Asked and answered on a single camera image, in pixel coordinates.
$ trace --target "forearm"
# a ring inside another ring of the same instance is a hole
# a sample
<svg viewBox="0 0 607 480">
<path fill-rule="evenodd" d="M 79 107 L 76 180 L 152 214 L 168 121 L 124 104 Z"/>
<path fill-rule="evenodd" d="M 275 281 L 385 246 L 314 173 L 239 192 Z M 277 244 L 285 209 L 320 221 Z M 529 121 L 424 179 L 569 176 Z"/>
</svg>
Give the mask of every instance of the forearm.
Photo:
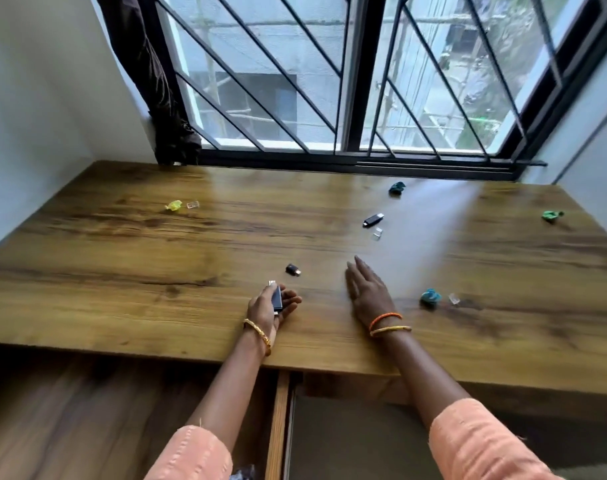
<svg viewBox="0 0 607 480">
<path fill-rule="evenodd" d="M 426 428 L 450 404 L 470 397 L 456 380 L 407 331 L 383 332 L 381 338 L 408 387 Z"/>
<path fill-rule="evenodd" d="M 186 424 L 211 431 L 232 451 L 264 354 L 265 345 L 257 332 L 244 329 Z"/>
</svg>

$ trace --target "person's right hand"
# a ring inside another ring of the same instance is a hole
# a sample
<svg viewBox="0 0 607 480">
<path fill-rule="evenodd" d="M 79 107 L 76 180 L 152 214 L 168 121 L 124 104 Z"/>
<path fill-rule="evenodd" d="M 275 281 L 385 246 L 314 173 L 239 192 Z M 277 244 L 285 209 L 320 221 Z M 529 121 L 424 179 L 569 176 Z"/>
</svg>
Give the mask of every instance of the person's right hand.
<svg viewBox="0 0 607 480">
<path fill-rule="evenodd" d="M 357 256 L 355 264 L 348 262 L 346 281 L 355 316 L 366 328 L 379 315 L 396 311 L 384 282 Z M 381 320 L 375 328 L 384 326 L 381 322 L 386 321 Z"/>
</svg>

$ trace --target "yellow bangle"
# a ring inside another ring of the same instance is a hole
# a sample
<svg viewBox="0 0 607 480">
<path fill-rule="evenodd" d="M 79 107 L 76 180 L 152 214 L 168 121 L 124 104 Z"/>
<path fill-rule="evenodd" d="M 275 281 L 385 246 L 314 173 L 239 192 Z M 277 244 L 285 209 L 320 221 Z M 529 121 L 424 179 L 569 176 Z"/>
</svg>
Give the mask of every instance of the yellow bangle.
<svg viewBox="0 0 607 480">
<path fill-rule="evenodd" d="M 377 330 L 373 330 L 372 332 L 370 332 L 370 336 L 374 338 L 378 333 L 381 333 L 382 331 L 395 331 L 395 330 L 411 331 L 412 327 L 407 326 L 407 325 L 387 326 L 387 327 L 383 327 L 383 328 L 378 328 Z"/>
<path fill-rule="evenodd" d="M 261 330 L 256 323 L 251 322 L 247 318 L 243 321 L 243 323 L 244 323 L 244 326 L 247 323 L 252 328 L 254 328 L 257 331 L 257 333 L 259 333 L 259 336 L 261 337 L 261 340 L 263 340 L 264 343 L 266 344 L 266 357 L 268 357 L 270 355 L 270 353 L 272 352 L 272 349 L 271 349 L 272 347 L 270 345 L 270 339 L 267 338 L 266 334 L 263 333 L 263 330 Z"/>
</svg>

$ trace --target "peach sleeve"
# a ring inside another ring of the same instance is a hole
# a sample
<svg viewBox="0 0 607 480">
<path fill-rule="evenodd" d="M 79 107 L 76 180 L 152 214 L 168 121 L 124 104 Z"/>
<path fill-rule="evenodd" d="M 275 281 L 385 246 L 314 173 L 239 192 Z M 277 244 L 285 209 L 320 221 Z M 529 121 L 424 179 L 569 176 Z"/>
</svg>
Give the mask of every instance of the peach sleeve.
<svg viewBox="0 0 607 480">
<path fill-rule="evenodd" d="M 561 480 L 475 399 L 443 410 L 428 442 L 444 480 Z"/>
<path fill-rule="evenodd" d="M 177 430 L 144 480 L 227 480 L 232 472 L 230 452 L 207 429 Z"/>
</svg>

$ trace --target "wooden table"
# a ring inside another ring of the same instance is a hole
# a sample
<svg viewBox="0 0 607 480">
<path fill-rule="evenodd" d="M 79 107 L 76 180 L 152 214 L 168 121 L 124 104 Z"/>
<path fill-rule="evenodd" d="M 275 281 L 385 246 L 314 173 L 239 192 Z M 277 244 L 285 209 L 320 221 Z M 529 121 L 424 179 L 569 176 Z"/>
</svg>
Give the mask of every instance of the wooden table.
<svg viewBox="0 0 607 480">
<path fill-rule="evenodd" d="M 554 186 L 405 180 L 391 198 L 397 180 L 95 163 L 0 244 L 0 342 L 221 361 L 276 279 L 305 301 L 267 365 L 394 374 L 350 315 L 359 254 L 456 379 L 607 394 L 593 218 Z M 200 208 L 165 210 L 175 199 Z M 566 215 L 550 225 L 548 209 Z M 380 241 L 361 225 L 377 212 Z M 445 298 L 435 312 L 418 303 L 428 287 Z"/>
</svg>

